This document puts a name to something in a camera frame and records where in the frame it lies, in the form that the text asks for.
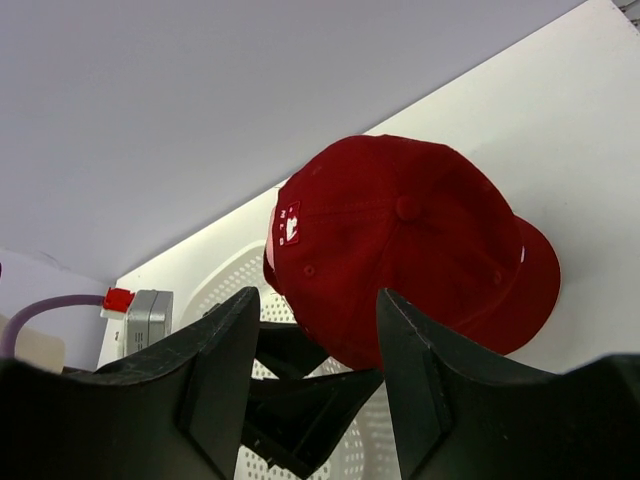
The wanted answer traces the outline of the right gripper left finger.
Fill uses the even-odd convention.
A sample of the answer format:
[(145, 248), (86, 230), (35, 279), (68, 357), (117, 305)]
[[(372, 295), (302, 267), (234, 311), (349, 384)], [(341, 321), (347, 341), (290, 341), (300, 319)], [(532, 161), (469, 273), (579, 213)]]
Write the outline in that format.
[(93, 373), (1, 363), (5, 479), (230, 479), (260, 318), (245, 287)]

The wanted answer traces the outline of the red cap with strap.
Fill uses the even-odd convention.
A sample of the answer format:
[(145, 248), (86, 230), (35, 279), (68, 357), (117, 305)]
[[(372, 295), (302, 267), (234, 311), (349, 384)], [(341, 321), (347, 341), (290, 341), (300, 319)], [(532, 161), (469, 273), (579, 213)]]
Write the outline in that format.
[(444, 144), (343, 138), (286, 181), (274, 208), (264, 278), (304, 334), (354, 370), (383, 365), (381, 289), (502, 355), (539, 332), (559, 297), (547, 238)]

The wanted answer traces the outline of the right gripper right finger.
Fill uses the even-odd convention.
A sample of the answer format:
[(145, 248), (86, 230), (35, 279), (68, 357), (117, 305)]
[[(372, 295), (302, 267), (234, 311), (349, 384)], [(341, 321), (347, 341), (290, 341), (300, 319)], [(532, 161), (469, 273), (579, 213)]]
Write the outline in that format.
[(564, 374), (496, 354), (378, 294), (377, 327), (405, 479), (635, 479), (639, 358)]

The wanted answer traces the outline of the pink baseball cap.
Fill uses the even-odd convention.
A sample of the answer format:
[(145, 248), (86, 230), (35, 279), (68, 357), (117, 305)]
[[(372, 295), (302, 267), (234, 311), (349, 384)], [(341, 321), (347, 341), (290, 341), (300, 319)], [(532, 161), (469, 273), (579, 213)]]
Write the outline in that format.
[(275, 270), (275, 266), (274, 266), (274, 236), (273, 236), (273, 228), (274, 228), (275, 220), (276, 220), (276, 208), (273, 208), (272, 211), (271, 211), (271, 215), (270, 215), (268, 235), (267, 235), (267, 240), (266, 240), (266, 243), (265, 243), (265, 256), (266, 256), (267, 264), (269, 265), (269, 268), (272, 271)]

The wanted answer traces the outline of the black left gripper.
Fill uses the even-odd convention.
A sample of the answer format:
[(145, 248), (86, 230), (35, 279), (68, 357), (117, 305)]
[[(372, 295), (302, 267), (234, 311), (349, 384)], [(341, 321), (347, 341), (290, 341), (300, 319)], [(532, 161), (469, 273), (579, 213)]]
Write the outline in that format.
[[(250, 328), (257, 337), (258, 360), (288, 380), (250, 382), (241, 443), (270, 467), (309, 479), (329, 459), (383, 377), (377, 370), (364, 370), (304, 378), (328, 358), (327, 352), (295, 323), (258, 325)], [(222, 347), (221, 353), (209, 347), (202, 351), (202, 378), (232, 380), (251, 374), (252, 359), (241, 359), (225, 340), (215, 345)]]

